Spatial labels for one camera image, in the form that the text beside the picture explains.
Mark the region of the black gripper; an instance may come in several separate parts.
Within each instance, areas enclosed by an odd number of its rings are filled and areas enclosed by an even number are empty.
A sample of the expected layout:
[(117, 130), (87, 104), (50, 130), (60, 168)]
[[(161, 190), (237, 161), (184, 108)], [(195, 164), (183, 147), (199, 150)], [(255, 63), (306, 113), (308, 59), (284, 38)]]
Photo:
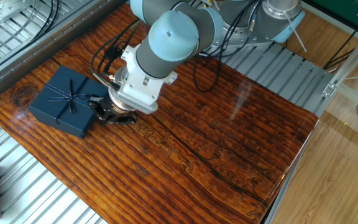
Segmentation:
[(91, 96), (88, 100), (90, 108), (95, 109), (95, 116), (101, 124), (135, 124), (137, 114), (133, 111), (123, 110), (109, 98)]

